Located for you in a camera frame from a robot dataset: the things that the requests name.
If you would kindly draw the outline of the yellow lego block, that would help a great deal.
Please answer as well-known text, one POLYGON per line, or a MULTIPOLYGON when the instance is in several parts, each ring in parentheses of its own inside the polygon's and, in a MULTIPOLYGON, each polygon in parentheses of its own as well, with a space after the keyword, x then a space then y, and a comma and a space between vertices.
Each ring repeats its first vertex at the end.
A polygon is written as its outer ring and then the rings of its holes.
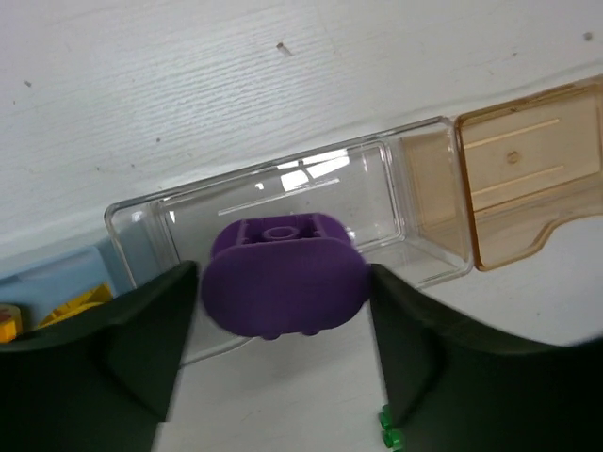
POLYGON ((79 315, 89 309, 101 306, 113 300, 113 294, 107 283, 95 288, 57 306, 37 326, 37 329, 46 328, 73 316, 79 315))
POLYGON ((23 331, 20 309, 10 304, 0 305, 0 343, 13 341, 23 331))

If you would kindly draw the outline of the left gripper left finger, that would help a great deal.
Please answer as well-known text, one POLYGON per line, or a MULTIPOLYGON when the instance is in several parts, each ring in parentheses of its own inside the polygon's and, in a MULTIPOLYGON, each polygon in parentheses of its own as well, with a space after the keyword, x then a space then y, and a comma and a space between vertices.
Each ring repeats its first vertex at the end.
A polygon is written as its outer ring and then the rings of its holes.
POLYGON ((198 268, 186 261, 1 346, 4 451, 149 451, 168 418, 198 268))

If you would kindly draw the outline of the purple lego block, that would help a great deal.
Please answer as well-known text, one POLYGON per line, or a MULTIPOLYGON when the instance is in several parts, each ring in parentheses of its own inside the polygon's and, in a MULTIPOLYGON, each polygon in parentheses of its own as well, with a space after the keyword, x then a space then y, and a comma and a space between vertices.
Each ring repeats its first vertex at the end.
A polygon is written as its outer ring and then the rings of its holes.
POLYGON ((200 296, 222 329, 271 340, 348 322, 369 288, 369 265, 345 226, 308 213, 229 224, 212 245, 200 296))

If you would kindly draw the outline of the blue container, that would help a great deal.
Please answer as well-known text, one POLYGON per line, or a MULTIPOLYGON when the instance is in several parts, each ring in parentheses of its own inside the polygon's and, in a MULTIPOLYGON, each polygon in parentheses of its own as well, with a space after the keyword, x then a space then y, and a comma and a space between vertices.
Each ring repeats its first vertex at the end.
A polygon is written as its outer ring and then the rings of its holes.
POLYGON ((132 288, 106 238, 81 246, 57 242, 1 259, 1 302, 20 309, 28 330, 57 306, 103 283, 114 296, 132 288))

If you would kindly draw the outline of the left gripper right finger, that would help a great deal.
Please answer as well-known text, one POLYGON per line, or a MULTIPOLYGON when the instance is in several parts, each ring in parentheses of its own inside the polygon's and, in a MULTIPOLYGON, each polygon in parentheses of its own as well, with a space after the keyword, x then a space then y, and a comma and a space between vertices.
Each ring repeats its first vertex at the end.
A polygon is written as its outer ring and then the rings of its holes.
POLYGON ((370 270, 386 403, 404 451, 598 451, 602 341, 554 346, 370 270))

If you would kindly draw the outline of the orange container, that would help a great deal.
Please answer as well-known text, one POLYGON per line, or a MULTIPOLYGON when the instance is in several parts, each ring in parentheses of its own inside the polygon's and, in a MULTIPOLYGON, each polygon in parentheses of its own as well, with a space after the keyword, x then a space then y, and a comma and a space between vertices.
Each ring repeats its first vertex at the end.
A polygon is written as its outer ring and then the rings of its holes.
POLYGON ((420 238, 481 271, 527 258, 602 212, 602 79, 460 115, 401 140, 420 238))

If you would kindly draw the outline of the green lego block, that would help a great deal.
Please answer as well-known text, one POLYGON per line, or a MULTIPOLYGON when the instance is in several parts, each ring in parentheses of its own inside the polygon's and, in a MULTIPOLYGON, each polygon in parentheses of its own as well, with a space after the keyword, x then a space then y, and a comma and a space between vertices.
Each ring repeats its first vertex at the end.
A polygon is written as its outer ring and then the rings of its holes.
POLYGON ((381 437, 384 446, 389 451, 404 451, 404 436, 398 428, 394 428, 393 418, 388 404, 382 406, 378 413, 378 421, 382 429, 381 437))

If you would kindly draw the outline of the clear container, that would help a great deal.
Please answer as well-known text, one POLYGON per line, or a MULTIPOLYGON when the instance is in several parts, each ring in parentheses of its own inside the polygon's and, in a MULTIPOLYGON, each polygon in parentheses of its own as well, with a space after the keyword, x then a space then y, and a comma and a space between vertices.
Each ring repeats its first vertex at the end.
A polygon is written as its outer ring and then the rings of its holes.
POLYGON ((200 269, 198 305, 184 353, 195 363, 262 337, 219 327, 201 282, 215 239, 246 218, 321 213, 342 223, 369 265, 427 287, 466 274, 472 261, 420 238, 401 140, 450 129, 437 117, 117 202, 105 223, 134 286, 190 261, 200 269))

